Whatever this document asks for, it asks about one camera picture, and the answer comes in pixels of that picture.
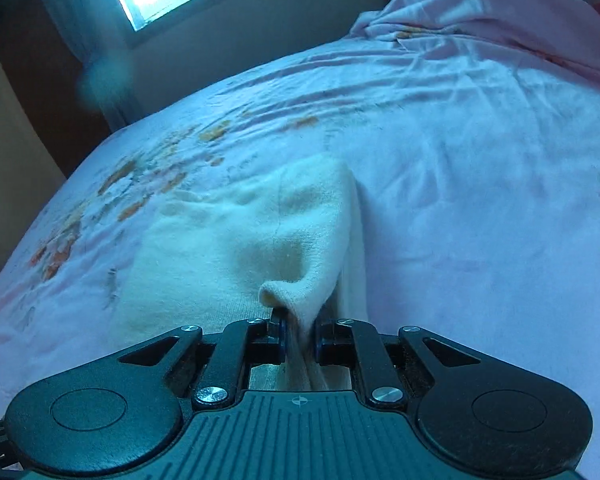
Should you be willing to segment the cream knitted sweater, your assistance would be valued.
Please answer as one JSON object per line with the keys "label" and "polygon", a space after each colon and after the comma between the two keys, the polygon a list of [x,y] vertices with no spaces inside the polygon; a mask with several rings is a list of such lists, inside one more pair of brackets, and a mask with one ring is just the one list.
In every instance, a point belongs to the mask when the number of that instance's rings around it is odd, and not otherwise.
{"label": "cream knitted sweater", "polygon": [[290,321],[283,365],[251,375],[258,389],[347,389],[348,373],[311,360],[320,315],[365,320],[361,208],[352,171],[315,155],[206,192],[178,191],[140,240],[114,308],[125,348],[183,325],[217,333],[281,308]]}

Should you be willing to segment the pink floral bed sheet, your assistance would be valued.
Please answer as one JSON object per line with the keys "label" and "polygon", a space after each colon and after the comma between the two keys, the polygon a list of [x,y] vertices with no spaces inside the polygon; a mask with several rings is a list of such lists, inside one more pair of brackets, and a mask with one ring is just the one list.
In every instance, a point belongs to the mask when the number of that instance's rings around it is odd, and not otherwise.
{"label": "pink floral bed sheet", "polygon": [[367,315],[563,382],[600,479],[600,88],[563,60],[460,37],[345,39],[214,84],[102,142],[0,275],[0,416],[50,376],[185,323],[262,312],[266,214],[195,200],[342,159],[358,185]]}

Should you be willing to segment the dark wooden door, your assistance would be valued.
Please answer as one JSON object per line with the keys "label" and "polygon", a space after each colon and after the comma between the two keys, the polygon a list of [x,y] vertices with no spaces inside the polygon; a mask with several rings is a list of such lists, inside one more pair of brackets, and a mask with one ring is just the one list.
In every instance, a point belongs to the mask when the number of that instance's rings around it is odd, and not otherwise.
{"label": "dark wooden door", "polygon": [[0,63],[44,148],[70,176],[111,129],[80,100],[83,66],[42,0],[0,0]]}

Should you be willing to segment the pink folded blanket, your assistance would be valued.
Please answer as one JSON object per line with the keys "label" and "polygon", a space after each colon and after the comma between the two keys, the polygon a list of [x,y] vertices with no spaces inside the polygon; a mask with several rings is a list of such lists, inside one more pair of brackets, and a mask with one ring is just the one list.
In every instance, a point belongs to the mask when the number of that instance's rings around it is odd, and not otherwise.
{"label": "pink folded blanket", "polygon": [[581,0],[390,0],[362,13],[351,36],[463,36],[600,75],[600,14]]}

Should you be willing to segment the grey curtain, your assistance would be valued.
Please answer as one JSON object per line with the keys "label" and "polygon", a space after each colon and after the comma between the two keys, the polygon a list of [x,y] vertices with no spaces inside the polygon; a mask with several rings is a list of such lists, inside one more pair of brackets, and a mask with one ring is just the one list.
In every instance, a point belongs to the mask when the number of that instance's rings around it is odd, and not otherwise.
{"label": "grey curtain", "polygon": [[80,104],[102,113],[112,131],[142,117],[133,92],[132,64],[108,38],[116,0],[42,0],[61,39],[82,65],[76,84]]}

